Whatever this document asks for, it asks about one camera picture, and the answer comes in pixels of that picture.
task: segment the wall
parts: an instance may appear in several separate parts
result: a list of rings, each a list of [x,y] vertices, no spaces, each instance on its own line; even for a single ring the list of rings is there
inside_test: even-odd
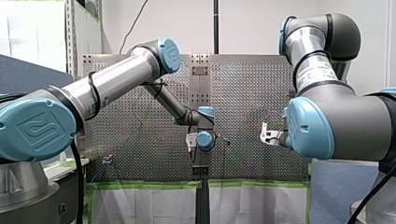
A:
[[[387,0],[319,0],[319,13],[343,13],[361,30],[361,52],[353,61],[348,83],[357,94],[380,91],[387,86]]]
[[[119,53],[143,0],[103,1],[103,50]],[[212,0],[150,0],[123,52],[158,37],[172,37],[182,53],[205,53],[212,49]]]
[[[119,52],[143,2],[103,1],[104,53]],[[318,14],[318,0],[220,0],[220,53],[277,54],[279,27],[290,14]],[[172,37],[181,53],[213,51],[213,0],[149,0],[124,52],[161,36]]]
[[[318,15],[318,0],[219,0],[219,52],[278,54],[279,29],[290,15]]]

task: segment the cable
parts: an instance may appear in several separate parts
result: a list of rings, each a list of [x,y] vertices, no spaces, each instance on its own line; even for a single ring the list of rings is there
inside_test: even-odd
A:
[[[99,114],[100,107],[101,107],[101,105],[100,105],[100,102],[101,102],[100,94],[99,94],[99,91],[98,91],[98,89],[96,88],[96,86],[93,84],[93,80],[92,80],[92,75],[93,75],[93,74],[94,74],[94,73],[90,73],[90,74],[88,75],[88,83],[90,84],[90,87],[91,87],[91,89],[92,89],[92,91],[93,91],[93,93],[94,93],[94,95],[95,95],[95,98],[96,98],[96,102],[95,102],[95,112],[93,113],[92,116],[90,116],[89,118],[87,118],[87,119],[85,119],[85,120],[94,119],[94,118]]]
[[[79,156],[78,148],[74,140],[70,144],[70,147],[72,148],[73,156],[76,161],[76,169],[78,176],[78,211],[77,211],[76,223],[82,224],[82,216],[84,213],[84,175],[82,173],[81,158]]]
[[[361,210],[366,206],[366,204],[384,187],[388,181],[396,175],[396,163],[392,166],[392,168],[389,170],[389,172],[382,178],[382,180],[373,188],[367,196],[361,201],[361,204],[359,204],[358,208],[356,211],[353,213],[353,215],[350,217],[349,221],[347,224],[354,224],[356,221],[356,218],[358,215],[361,213]]]
[[[163,79],[160,78],[160,83],[144,82],[144,83],[142,83],[141,86],[160,86],[160,89],[157,91],[157,93],[155,93],[155,96],[154,96],[154,99],[156,99],[160,95],[161,91],[163,90],[163,86],[168,86],[168,84],[163,82]]]
[[[26,95],[25,93],[10,93],[6,95],[0,95],[0,104],[5,103],[7,101],[16,100],[25,95]]]
[[[140,14],[142,14],[142,11],[143,11],[143,9],[145,8],[146,3],[147,3],[148,1],[149,1],[149,0],[146,0],[145,3],[143,3],[143,6],[140,8],[140,11],[139,11],[139,13],[138,13],[137,16],[136,16],[136,19],[134,19],[134,24],[132,24],[131,29],[129,30],[129,32],[128,32],[128,33],[126,34],[126,36],[124,37],[124,40],[123,40],[123,42],[122,42],[122,45],[121,45],[120,53],[119,53],[119,54],[122,53],[122,49],[123,49],[123,47],[125,46],[126,39],[128,38],[128,35],[130,35],[131,32],[132,32],[132,30],[134,29],[134,26],[136,25],[136,22],[137,22],[137,20],[139,19]]]

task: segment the robot logo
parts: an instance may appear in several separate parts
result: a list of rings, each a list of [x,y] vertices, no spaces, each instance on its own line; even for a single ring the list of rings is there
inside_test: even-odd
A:
[[[17,125],[17,129],[35,151],[40,151],[65,135],[64,128],[52,112],[37,114]]]
[[[169,48],[166,49],[169,58],[172,59],[173,62],[178,62],[179,58],[178,58],[178,50],[177,47],[175,45],[170,46]]]

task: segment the perforated metal panel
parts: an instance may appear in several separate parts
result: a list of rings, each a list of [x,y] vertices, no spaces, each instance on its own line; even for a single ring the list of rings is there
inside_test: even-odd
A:
[[[211,103],[215,131],[211,178],[307,178],[307,160],[283,147],[262,143],[262,123],[281,130],[282,111],[293,90],[291,66],[279,56],[211,55]]]
[[[84,71],[86,74],[99,71],[125,57],[86,55]],[[183,105],[189,105],[188,63],[182,63],[176,74],[164,76],[163,81]],[[99,174],[97,180],[190,179],[191,163],[185,146],[187,128],[175,125],[142,87],[103,109],[91,122],[91,128],[96,156],[88,173]],[[102,158],[108,155],[114,156],[116,166],[102,164]]]
[[[85,76],[124,59],[122,55],[87,55]],[[189,105],[191,59],[182,56],[175,75],[164,77],[183,105]],[[211,178],[304,180],[307,161],[282,147],[260,140],[261,126],[282,126],[281,113],[288,102],[291,68],[278,56],[211,55],[210,100],[216,109],[215,131],[220,135],[212,150]],[[191,179],[191,159],[185,143],[186,127],[139,87],[112,103],[91,122],[96,160],[89,166],[96,180]],[[103,165],[113,155],[115,165]]]

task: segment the robotic arm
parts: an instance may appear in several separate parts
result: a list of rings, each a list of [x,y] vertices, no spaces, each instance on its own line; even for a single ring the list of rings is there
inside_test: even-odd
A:
[[[279,135],[280,145],[321,160],[396,157],[396,91],[357,96],[345,83],[350,61],[361,46],[352,19],[341,14],[289,18],[279,45],[293,66],[297,90],[284,111],[287,126]]]
[[[0,104],[0,157],[9,161],[43,161],[64,151],[85,120],[133,88],[143,85],[179,125],[198,126],[197,144],[214,141],[213,108],[189,110],[162,83],[175,73],[179,51],[172,39],[160,38],[130,50],[130,57],[61,89],[47,87]]]

